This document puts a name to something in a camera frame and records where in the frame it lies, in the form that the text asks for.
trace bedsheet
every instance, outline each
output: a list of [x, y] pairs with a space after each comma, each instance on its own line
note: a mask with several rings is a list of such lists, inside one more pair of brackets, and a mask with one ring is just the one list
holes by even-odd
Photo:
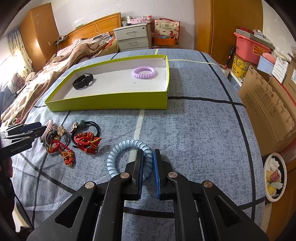
[[[44, 104], [74, 69], [146, 54], [168, 56], [167, 110], [51, 112]], [[126, 139], [139, 139], [160, 149], [162, 158], [191, 181], [211, 180], [261, 225], [265, 194], [259, 147], [244, 105], [208, 54], [182, 49], [137, 50], [74, 65], [38, 100], [26, 123], [45, 124], [48, 119], [68, 130], [75, 121], [95, 121], [102, 129], [102, 141], [95, 155], [74, 149], [74, 168], [65, 166], [61, 156], [48, 155], [39, 140], [12, 158], [15, 192], [35, 227], [87, 181], [108, 181], [108, 153]], [[119, 170], [134, 158], [129, 150], [120, 153], [116, 159]], [[124, 212], [122, 240], [174, 240], [173, 203], [156, 199], [153, 173], [143, 183], [141, 200], [126, 202]]]

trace blue plastic container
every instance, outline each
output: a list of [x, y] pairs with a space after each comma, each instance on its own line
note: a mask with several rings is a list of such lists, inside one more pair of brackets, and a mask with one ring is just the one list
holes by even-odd
[[268, 73], [271, 75], [272, 70], [274, 69], [274, 64], [269, 62], [266, 58], [262, 55], [260, 56], [259, 63], [258, 63], [258, 70]]

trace purple spiral hair tie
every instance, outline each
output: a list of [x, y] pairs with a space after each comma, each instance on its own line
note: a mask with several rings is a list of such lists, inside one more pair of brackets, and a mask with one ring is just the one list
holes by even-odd
[[[140, 72], [146, 71], [146, 70], [151, 71], [151, 73], [149, 73], [149, 74], [140, 74]], [[142, 67], [138, 67], [138, 68], [134, 69], [132, 74], [133, 74], [133, 76], [135, 78], [138, 78], [138, 79], [148, 79], [148, 78], [151, 78], [152, 76], [154, 76], [156, 74], [156, 70], [155, 70], [155, 68], [152, 68], [152, 67], [142, 66]]]

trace nightstand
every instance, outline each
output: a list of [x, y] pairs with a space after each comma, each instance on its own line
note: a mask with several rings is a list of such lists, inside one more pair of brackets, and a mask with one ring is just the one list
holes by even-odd
[[119, 52], [151, 49], [151, 25], [152, 23], [140, 23], [114, 29]]

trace yellow floral box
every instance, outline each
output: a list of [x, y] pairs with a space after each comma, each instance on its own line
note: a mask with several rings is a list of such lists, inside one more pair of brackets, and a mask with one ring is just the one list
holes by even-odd
[[[149, 79], [133, 77], [141, 66], [153, 67]], [[76, 90], [72, 83], [90, 73], [93, 81]], [[166, 55], [141, 55], [95, 63], [73, 70], [50, 94], [45, 104], [51, 111], [100, 109], [166, 109], [169, 65]]]

